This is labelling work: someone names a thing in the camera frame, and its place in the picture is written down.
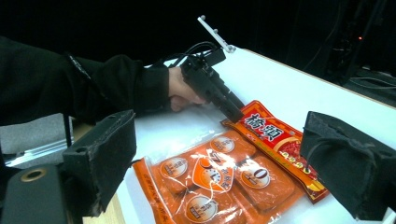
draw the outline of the individually wrapped snack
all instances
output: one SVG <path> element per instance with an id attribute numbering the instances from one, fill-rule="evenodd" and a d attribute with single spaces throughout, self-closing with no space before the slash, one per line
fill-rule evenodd
<path id="1" fill-rule="evenodd" d="M 318 181 L 318 174 L 306 166 L 300 156 L 303 134 L 280 119 L 275 118 L 260 102 L 253 101 L 242 108 L 244 117 L 232 123 L 224 120 L 222 124 L 240 132 L 254 146 L 293 175 L 304 187 L 312 203 L 329 194 Z"/>
<path id="2" fill-rule="evenodd" d="M 133 167 L 157 223 L 268 223 L 304 195 L 233 130 L 156 164 L 143 158 Z M 256 183 L 266 181 L 248 183 L 253 176 Z"/>

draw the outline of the person's arm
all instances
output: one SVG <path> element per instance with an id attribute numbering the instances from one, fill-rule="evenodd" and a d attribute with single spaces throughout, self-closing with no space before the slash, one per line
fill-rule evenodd
<path id="1" fill-rule="evenodd" d="M 95 122 L 120 110 L 133 109 L 139 114 L 159 108 L 169 97 L 177 99 L 174 110 L 186 104 L 183 98 L 202 103 L 194 100 L 196 96 L 182 79 L 180 82 L 177 68 L 145 68 L 142 62 L 122 55 L 105 63 L 78 61 L 108 100 L 63 55 L 0 36 L 0 125 L 54 113 Z"/>

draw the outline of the white tabletop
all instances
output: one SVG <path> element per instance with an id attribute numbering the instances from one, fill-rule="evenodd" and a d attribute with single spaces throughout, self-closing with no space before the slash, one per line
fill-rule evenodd
<path id="1" fill-rule="evenodd" d="M 308 111 L 339 118 L 396 148 L 396 109 L 345 90 L 282 63 L 237 49 L 214 66 L 225 84 L 247 104 L 260 101 L 275 117 L 302 131 Z M 225 119 L 213 105 L 192 105 L 135 120 L 136 160 L 164 160 L 221 133 Z M 149 203 L 129 169 L 117 191 L 126 223 L 154 223 Z M 388 210 L 386 217 L 394 216 Z M 332 195 L 313 205 L 303 197 L 277 223 L 383 223 L 356 221 Z"/>

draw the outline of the metal ring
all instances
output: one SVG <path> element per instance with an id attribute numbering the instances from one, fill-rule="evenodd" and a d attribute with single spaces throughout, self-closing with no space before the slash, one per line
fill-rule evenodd
<path id="1" fill-rule="evenodd" d="M 47 174 L 46 169 L 37 168 L 37 169 L 31 170 L 31 171 L 27 172 L 26 174 L 22 175 L 21 181 L 22 182 L 32 182 L 32 181 L 35 181 L 35 180 L 43 177 L 46 174 Z"/>

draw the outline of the hand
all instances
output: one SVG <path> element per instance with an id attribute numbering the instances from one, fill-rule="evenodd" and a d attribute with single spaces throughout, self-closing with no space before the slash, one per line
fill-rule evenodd
<path id="1" fill-rule="evenodd" d="M 200 98 L 192 88 L 183 81 L 180 67 L 169 68 L 169 97 L 173 111 L 180 111 L 190 103 L 204 104 L 205 99 Z"/>

